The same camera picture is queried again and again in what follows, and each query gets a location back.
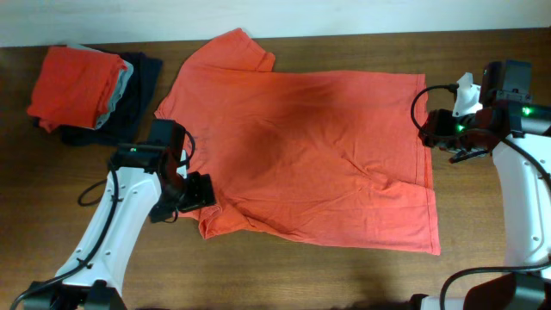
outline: wooden table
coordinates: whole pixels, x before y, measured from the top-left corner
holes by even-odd
[[[465,71],[480,82],[492,60],[530,61],[532,90],[551,102],[548,29],[428,34],[374,34],[259,40],[276,55],[275,71],[364,70],[426,73],[428,85],[455,82]],[[164,61],[152,112],[167,95],[182,62],[204,42],[113,44]],[[0,307],[33,280],[44,280],[74,251],[94,208],[77,196],[106,176],[106,146],[64,146],[59,136],[31,126],[25,113],[44,47],[0,49]],[[446,92],[430,94],[429,109],[453,107]],[[148,114],[140,137],[148,132]],[[357,301],[437,295],[457,270],[500,265],[505,251],[498,176],[490,158],[448,164],[433,151],[443,252],[422,253],[303,245],[268,234],[236,232],[205,241],[193,220],[149,222],[127,268],[129,308],[324,309]],[[458,281],[449,295],[492,276]]]

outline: orange t-shirt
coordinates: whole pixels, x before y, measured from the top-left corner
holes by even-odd
[[[271,72],[241,29],[182,66],[155,115],[195,137],[217,204],[204,238],[246,229],[316,245],[440,253],[430,150],[410,120],[424,75]],[[426,118],[426,100],[417,118]]]
[[[119,55],[51,46],[27,113],[49,133],[59,125],[95,128],[108,112],[121,69]]]

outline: black cable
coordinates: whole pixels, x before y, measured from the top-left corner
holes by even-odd
[[[113,202],[111,204],[111,209],[109,210],[109,214],[105,221],[105,224],[103,225],[102,232],[100,233],[100,236],[96,241],[96,244],[94,245],[94,247],[92,248],[88,256],[84,260],[80,261],[80,264],[77,267],[75,267],[73,270],[67,271],[63,275],[59,275],[50,280],[42,282],[38,286],[34,288],[30,288],[24,291],[23,293],[21,293],[19,296],[17,296],[17,298],[15,298],[9,310],[16,310],[17,305],[19,305],[21,301],[28,298],[30,295],[39,293],[40,291],[50,288],[52,285],[62,282],[64,279],[77,274],[80,270],[86,267],[88,263],[92,260],[92,258],[96,255],[97,251],[100,249],[100,246],[102,245],[103,240],[105,239],[105,236],[107,235],[109,226],[111,225],[111,221],[115,216],[115,210],[117,207],[117,203],[119,201],[119,179],[117,177],[114,166],[111,163],[109,163],[108,167],[109,167],[109,172],[111,173],[111,176],[113,178],[113,186],[114,186],[113,195],[112,195]]]
[[[478,129],[478,128],[468,129],[468,130],[466,130],[462,133],[458,133],[458,134],[450,135],[450,136],[441,136],[441,135],[433,134],[431,132],[428,132],[428,131],[424,130],[418,124],[417,120],[415,119],[415,104],[417,103],[417,100],[419,99],[419,97],[421,97],[425,92],[430,91],[430,90],[435,90],[435,89],[446,89],[446,90],[449,90],[451,92],[454,92],[455,90],[457,90],[455,84],[431,86],[431,87],[428,87],[424,90],[421,90],[421,92],[417,94],[415,99],[413,99],[412,110],[411,110],[412,121],[413,121],[413,124],[415,125],[415,127],[422,134],[427,135],[427,136],[432,137],[432,138],[440,139],[440,140],[455,140],[455,139],[459,139],[460,137],[466,136],[466,135],[471,134],[471,133],[480,133],[480,134],[485,134],[485,135],[491,135],[491,136],[497,138],[498,140],[500,140],[503,144],[505,144],[508,147],[512,148],[514,151],[518,152],[521,156],[523,156],[526,160],[528,160],[531,164],[533,164],[535,166],[536,170],[542,175],[542,180],[545,182],[545,184],[548,187],[548,190],[551,192],[551,175],[549,175],[549,173],[547,173],[545,171],[545,168],[543,168],[543,166],[534,157],[532,157],[530,154],[528,154],[522,147],[517,146],[513,142],[509,141],[507,138],[501,138],[492,131],[485,130],[485,129]],[[442,289],[440,290],[440,299],[439,299],[440,309],[441,310],[446,309],[446,304],[445,304],[446,293],[448,292],[449,286],[455,280],[459,279],[460,277],[479,274],[479,273],[537,272],[537,271],[545,270],[546,268],[549,268],[549,267],[551,267],[551,260],[549,260],[546,263],[540,263],[540,264],[532,265],[532,266],[478,267],[478,268],[471,268],[471,269],[456,272],[451,277],[449,277],[448,280],[446,280],[446,282],[442,285]]]
[[[419,132],[421,132],[422,134],[424,135],[427,135],[427,136],[430,136],[430,137],[433,137],[433,138],[436,138],[436,139],[440,139],[440,140],[454,140],[454,139],[457,139],[461,136],[458,137],[457,134],[455,135],[450,135],[450,136],[442,136],[442,135],[438,135],[438,134],[433,134],[433,133],[430,133],[428,132],[427,130],[425,130],[423,127],[421,127],[421,125],[419,125],[419,123],[417,122],[417,120],[415,119],[415,105],[417,104],[417,101],[419,100],[419,98],[425,93],[425,92],[428,92],[428,91],[431,91],[431,90],[438,90],[438,89],[442,89],[442,90],[448,90],[449,92],[451,93],[457,93],[457,89],[459,88],[459,85],[458,84],[448,84],[448,85],[434,85],[434,86],[431,86],[431,87],[427,87],[425,88],[424,90],[421,90],[421,92],[419,92],[416,96],[415,96],[415,99],[413,99],[413,102],[412,102],[412,110],[410,111],[411,112],[411,117],[412,117],[412,121],[413,121],[413,125],[415,125],[415,127],[419,130]]]
[[[191,133],[186,130],[186,135],[189,138],[189,143],[191,143],[191,152],[189,153],[189,156],[187,156],[183,161],[180,162],[178,167],[182,167],[183,165],[189,164],[189,161],[193,157],[193,154],[195,154],[195,140],[193,139],[193,136],[191,136]]]
[[[92,184],[90,187],[88,187],[87,189],[84,190],[84,192],[82,192],[82,194],[80,194],[80,196],[78,197],[77,199],[77,203],[80,207],[89,207],[89,206],[94,206],[98,203],[100,203],[100,201],[102,200],[102,196],[99,196],[97,199],[95,199],[94,201],[90,201],[90,202],[83,202],[83,198],[86,196],[86,194],[88,194],[91,190],[95,189],[96,187],[102,185],[102,184],[105,184],[107,182],[107,179],[104,179],[104,180],[101,180],[100,182],[97,182],[97,183],[94,183]]]

